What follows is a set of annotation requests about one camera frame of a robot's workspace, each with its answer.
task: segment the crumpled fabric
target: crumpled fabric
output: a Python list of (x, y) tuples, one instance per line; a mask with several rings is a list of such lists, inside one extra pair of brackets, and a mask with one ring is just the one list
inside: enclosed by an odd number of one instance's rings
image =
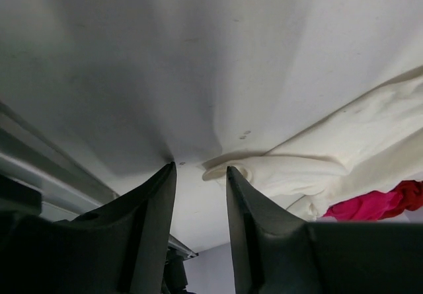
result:
[(225, 186), (237, 167), (276, 203), (303, 194), (287, 210), (304, 220), (332, 205), (372, 192), (389, 192), (423, 169), (423, 76), (378, 87), (265, 156), (229, 161), (204, 180)]
[(423, 182), (405, 180), (394, 188), (392, 193), (399, 194), (401, 201), (393, 209), (387, 210), (381, 219), (396, 217), (404, 210), (417, 210), (423, 206)]
[(331, 206), (323, 217), (334, 217), (338, 221), (376, 221), (386, 211), (396, 208), (402, 198), (397, 191), (373, 191)]

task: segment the black plastic part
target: black plastic part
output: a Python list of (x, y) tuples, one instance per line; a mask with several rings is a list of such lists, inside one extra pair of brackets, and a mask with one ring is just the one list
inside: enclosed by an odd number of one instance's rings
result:
[(168, 252), (164, 279), (172, 294), (183, 293), (182, 291), (185, 290), (185, 287), (188, 285), (184, 268), (184, 258), (179, 256), (174, 250)]
[(227, 170), (237, 294), (420, 293), (423, 225), (307, 223)]
[(1, 212), (1, 292), (160, 293), (175, 188), (171, 163), (71, 222)]
[(0, 211), (7, 210), (39, 215), (42, 210), (42, 195), (0, 174)]
[(322, 293), (306, 222), (227, 170), (227, 208), (237, 294)]
[(161, 282), (161, 294), (172, 294), (166, 285), (165, 279)]

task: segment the fabric fold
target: fabric fold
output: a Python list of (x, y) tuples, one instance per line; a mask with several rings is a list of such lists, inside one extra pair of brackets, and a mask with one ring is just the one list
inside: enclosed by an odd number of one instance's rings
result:
[(381, 219), (396, 217), (404, 210), (414, 211), (423, 206), (423, 182), (405, 180), (394, 188), (392, 193), (401, 196), (401, 201), (393, 209), (387, 210)]
[(396, 191), (373, 191), (331, 206), (323, 217), (334, 217), (338, 221), (376, 221), (386, 211), (396, 208), (402, 198)]
[(372, 191), (388, 192), (423, 169), (423, 77), (379, 87), (265, 156), (229, 161), (204, 174), (225, 185), (237, 167), (276, 200), (303, 194), (288, 207), (306, 220)]

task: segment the white fabric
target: white fabric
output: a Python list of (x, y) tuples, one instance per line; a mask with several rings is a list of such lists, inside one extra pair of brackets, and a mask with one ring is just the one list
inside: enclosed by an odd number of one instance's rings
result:
[(224, 185), (228, 165), (277, 203), (303, 194), (288, 210), (306, 220), (373, 190), (388, 192), (423, 170), (423, 76), (379, 87), (265, 156), (229, 161), (204, 180)]

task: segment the red fabric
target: red fabric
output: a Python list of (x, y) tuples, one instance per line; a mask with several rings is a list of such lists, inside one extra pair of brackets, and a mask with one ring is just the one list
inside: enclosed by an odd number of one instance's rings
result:
[(423, 206), (423, 182), (403, 180), (392, 192), (400, 194), (401, 201), (395, 208), (387, 210), (381, 219), (395, 217), (406, 209), (413, 211)]
[(345, 202), (333, 205), (323, 217), (335, 217), (336, 220), (371, 221), (378, 220), (398, 206), (402, 196), (400, 192), (370, 192)]

